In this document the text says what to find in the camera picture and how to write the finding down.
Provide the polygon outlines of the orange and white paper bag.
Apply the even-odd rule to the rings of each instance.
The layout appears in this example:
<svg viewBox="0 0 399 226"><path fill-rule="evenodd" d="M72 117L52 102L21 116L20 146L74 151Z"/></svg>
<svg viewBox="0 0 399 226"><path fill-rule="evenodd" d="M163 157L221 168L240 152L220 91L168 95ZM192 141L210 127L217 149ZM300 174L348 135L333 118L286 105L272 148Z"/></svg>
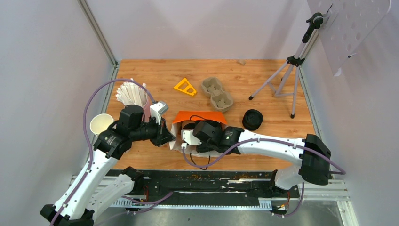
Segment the orange and white paper bag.
<svg viewBox="0 0 399 226"><path fill-rule="evenodd" d="M182 151L181 144L184 141L181 138L182 124L188 122L212 120L221 123L222 126L227 126L227 121L221 112L201 112L201 111L179 111L172 123L171 133L175 135L176 140L169 142L170 150ZM192 157L207 157L209 160L211 157L219 157L221 153L217 151L210 151L205 153L198 153L196 151L197 145L188 145L185 148L185 153L189 154L189 163L194 163Z"/></svg>

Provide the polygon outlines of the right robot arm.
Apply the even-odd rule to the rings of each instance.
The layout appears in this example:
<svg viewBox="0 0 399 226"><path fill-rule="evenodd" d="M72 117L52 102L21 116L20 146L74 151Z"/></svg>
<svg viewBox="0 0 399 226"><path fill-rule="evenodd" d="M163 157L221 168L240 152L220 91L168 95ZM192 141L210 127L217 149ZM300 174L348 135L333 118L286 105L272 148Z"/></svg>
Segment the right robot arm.
<svg viewBox="0 0 399 226"><path fill-rule="evenodd" d="M319 186L329 182L331 152L313 134L305 139L271 137L202 120L182 129L182 136L187 144L196 146L197 152L256 154L290 162L290 167L274 171L268 184L270 193L277 197L302 182Z"/></svg>

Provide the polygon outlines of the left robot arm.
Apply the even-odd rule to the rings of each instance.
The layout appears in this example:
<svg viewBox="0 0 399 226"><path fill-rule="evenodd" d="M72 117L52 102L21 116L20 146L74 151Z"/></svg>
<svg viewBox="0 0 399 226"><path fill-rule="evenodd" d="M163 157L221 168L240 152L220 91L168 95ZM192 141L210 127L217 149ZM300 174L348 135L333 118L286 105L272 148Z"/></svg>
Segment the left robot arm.
<svg viewBox="0 0 399 226"><path fill-rule="evenodd" d="M121 196L130 192L140 194L144 189L144 174L132 167L124 169L102 191L95 193L95 190L133 142L149 140L154 146L162 146L175 140L162 117L167 110L167 104L162 101L152 104L148 122L145 122L142 107L125 106L119 119L101 132L90 146L89 159L73 184L55 204L45 205L40 214L52 226L92 226Z"/></svg>

